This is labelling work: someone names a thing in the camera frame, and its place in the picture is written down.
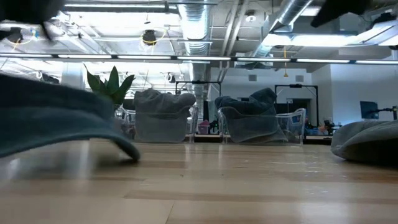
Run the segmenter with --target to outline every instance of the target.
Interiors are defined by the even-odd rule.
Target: computer monitor
[[[377,103],[368,101],[361,101],[360,103],[362,119],[379,119]]]

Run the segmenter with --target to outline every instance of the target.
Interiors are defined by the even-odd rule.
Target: green plant leaf
[[[112,68],[112,72],[109,75],[109,80],[108,80],[108,84],[106,84],[106,88],[109,91],[109,94],[113,94],[116,93],[116,91],[119,89],[119,72],[116,68],[116,66],[114,66]]]
[[[115,105],[122,105],[123,101],[124,101],[124,97],[126,97],[127,91],[130,89],[132,81],[134,81],[134,75],[130,75],[129,77],[127,77],[122,85],[120,86],[120,88],[111,95],[113,103]]]
[[[92,75],[88,71],[87,67],[86,67],[86,70],[87,70],[87,82],[88,82],[88,85],[90,86],[90,88],[93,90],[93,92],[100,93],[103,95],[108,95],[106,85],[99,78],[95,77],[95,75]]]

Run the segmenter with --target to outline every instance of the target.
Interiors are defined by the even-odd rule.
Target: ceiling light
[[[142,36],[142,42],[145,45],[154,46],[157,43],[154,30],[145,30],[145,32],[141,36]]]
[[[9,54],[1,53],[0,57],[12,57],[12,58],[52,58],[49,54]]]
[[[265,46],[276,46],[276,45],[290,45],[291,40],[289,36],[286,35],[277,35],[277,34],[268,34],[266,38],[262,41],[262,45]]]
[[[364,65],[398,65],[398,61],[388,60],[357,60],[356,63]]]
[[[58,55],[60,58],[112,58],[111,55]]]
[[[171,56],[152,56],[152,55],[119,55],[119,59],[141,59],[141,60],[170,60]]]
[[[192,57],[192,56],[179,56],[178,60],[222,60],[229,61],[231,57]]]
[[[307,47],[342,47],[352,42],[352,36],[346,35],[297,35],[291,44]]]
[[[164,79],[166,81],[168,81],[169,83],[175,83],[175,76],[173,74],[171,74],[170,72],[164,76]]]
[[[297,59],[297,62],[305,62],[305,63],[348,63],[349,60]]]
[[[210,40],[177,40],[177,43],[197,43],[197,44],[212,44]]]
[[[254,22],[256,21],[256,16],[255,16],[255,10],[247,10],[246,13],[244,14],[245,16],[247,16],[245,18],[246,22]]]
[[[164,8],[160,5],[139,4],[66,4],[65,7],[125,7],[125,8]]]
[[[304,9],[300,16],[316,16],[318,15],[320,9],[321,7],[319,6],[308,6]]]
[[[241,62],[290,62],[289,58],[245,58],[240,57],[236,60]]]

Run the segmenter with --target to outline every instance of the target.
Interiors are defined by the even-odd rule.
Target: potted plant
[[[128,76],[119,86],[119,72],[114,66],[109,80],[102,82],[100,76],[91,74],[87,67],[87,82],[94,93],[108,97],[113,102],[113,109],[115,110],[115,126],[118,127],[123,134],[127,137],[133,137],[129,121],[127,120],[128,112],[124,110],[121,105],[123,104],[124,97],[126,97],[127,91],[130,89],[132,81],[134,81],[134,75]]]
[[[117,110],[123,104],[124,97],[126,97],[127,91],[135,79],[134,75],[128,76],[122,82],[122,85],[119,86],[119,72],[115,66],[109,75],[109,80],[105,80],[105,82],[102,82],[99,76],[91,74],[87,67],[86,70],[87,82],[93,92],[110,98],[113,102],[114,110]]]

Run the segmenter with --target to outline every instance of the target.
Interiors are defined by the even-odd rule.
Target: gray fabric
[[[0,75],[0,157],[63,141],[105,138],[133,159],[112,103],[87,91]]]
[[[398,121],[362,121],[344,125],[333,135],[331,151],[344,159],[397,163]]]
[[[287,141],[276,118],[276,97],[270,88],[265,88],[249,96],[249,101],[238,101],[229,96],[217,98],[216,107],[225,115],[226,127],[232,141]]]
[[[196,102],[192,94],[172,95],[148,89],[136,92],[136,135],[140,142],[182,142],[187,132],[189,109]]]

